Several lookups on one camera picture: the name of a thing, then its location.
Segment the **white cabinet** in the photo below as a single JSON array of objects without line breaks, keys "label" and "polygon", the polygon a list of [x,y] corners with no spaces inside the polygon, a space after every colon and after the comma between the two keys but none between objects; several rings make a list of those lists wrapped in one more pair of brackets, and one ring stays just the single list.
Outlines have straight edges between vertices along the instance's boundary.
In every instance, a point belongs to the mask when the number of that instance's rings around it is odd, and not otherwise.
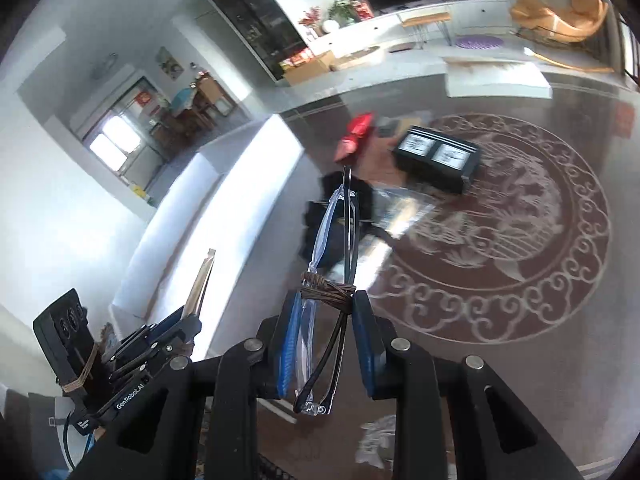
[{"label": "white cabinet", "polygon": [[460,34],[489,32],[511,27],[509,4],[505,0],[465,0],[457,2],[452,14],[454,28]]},{"label": "white cabinet", "polygon": [[[511,28],[506,0],[459,0],[399,10],[354,23],[311,41],[309,48],[316,56],[332,50],[336,57],[341,57],[376,44],[401,43],[412,36],[411,28],[402,27],[402,20],[440,12],[451,14],[447,27],[452,37],[455,34],[507,34]],[[440,36],[435,25],[429,27],[429,38]]]}]

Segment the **black box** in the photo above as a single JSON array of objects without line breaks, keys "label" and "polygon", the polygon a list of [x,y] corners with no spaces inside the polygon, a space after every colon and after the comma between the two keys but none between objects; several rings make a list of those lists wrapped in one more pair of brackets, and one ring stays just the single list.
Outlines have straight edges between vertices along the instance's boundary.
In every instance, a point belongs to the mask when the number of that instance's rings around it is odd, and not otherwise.
[{"label": "black box", "polygon": [[411,126],[393,150],[396,168],[443,191],[464,193],[480,165],[480,146]]}]

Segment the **screw head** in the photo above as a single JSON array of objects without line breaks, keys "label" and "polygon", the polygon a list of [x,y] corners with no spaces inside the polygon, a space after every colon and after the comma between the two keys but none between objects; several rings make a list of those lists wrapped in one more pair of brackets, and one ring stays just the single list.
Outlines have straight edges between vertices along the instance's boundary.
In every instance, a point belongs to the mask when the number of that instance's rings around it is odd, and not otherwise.
[{"label": "screw head", "polygon": [[484,361],[477,355],[466,356],[465,363],[469,368],[473,368],[474,370],[479,370],[484,366]]},{"label": "screw head", "polygon": [[400,352],[406,352],[409,348],[411,348],[411,343],[404,339],[403,337],[396,337],[391,342],[391,346]]},{"label": "screw head", "polygon": [[244,349],[249,352],[257,352],[262,348],[262,341],[258,338],[251,337],[244,342]]},{"label": "screw head", "polygon": [[169,361],[172,370],[184,370],[189,364],[189,358],[184,355],[178,355]]}]

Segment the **label on box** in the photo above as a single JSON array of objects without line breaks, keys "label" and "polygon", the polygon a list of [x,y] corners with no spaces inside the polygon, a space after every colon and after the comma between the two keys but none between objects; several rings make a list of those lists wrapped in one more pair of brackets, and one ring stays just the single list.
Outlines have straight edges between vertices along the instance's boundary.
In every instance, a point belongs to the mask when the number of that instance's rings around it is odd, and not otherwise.
[{"label": "label on box", "polygon": [[435,142],[436,141],[433,139],[427,139],[420,135],[409,134],[404,138],[399,149],[404,150],[405,152],[415,153],[415,155],[425,156]]},{"label": "label on box", "polygon": [[431,158],[435,162],[449,166],[456,170],[460,170],[465,165],[466,160],[469,158],[470,153],[459,148],[454,148],[448,144],[441,145],[436,151],[435,155]]}]

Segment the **eyeglasses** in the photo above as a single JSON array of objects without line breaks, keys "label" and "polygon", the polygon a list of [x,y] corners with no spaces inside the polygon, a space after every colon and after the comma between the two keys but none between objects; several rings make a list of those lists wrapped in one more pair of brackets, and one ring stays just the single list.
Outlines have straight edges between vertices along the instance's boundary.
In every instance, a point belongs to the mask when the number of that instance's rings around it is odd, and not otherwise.
[{"label": "eyeglasses", "polygon": [[[342,184],[334,191],[329,200],[326,212],[324,213],[324,217],[322,218],[322,222],[318,229],[318,234],[316,235],[316,243],[312,252],[312,259],[308,265],[308,272],[314,274],[318,272],[320,259],[326,249],[329,237],[329,228],[331,227],[335,208],[338,206],[340,200],[342,200],[344,205],[343,283],[353,285],[356,275],[356,267],[358,264],[360,209],[358,207],[358,195],[356,192],[351,190],[351,166],[344,167],[342,172]],[[327,346],[322,353],[322,357],[318,361],[318,366],[314,369],[312,359],[313,336],[316,310],[318,308],[319,300],[303,300],[301,295],[298,294],[296,295],[295,301],[302,303],[302,314],[296,346],[296,401],[294,403],[294,412],[308,413],[309,415],[326,415],[331,412],[335,389],[338,385],[338,378],[340,376],[348,314],[340,311]],[[314,399],[313,387],[329,361],[329,357],[336,342],[338,343],[338,346],[331,382],[324,397],[319,402],[316,402]]]}]

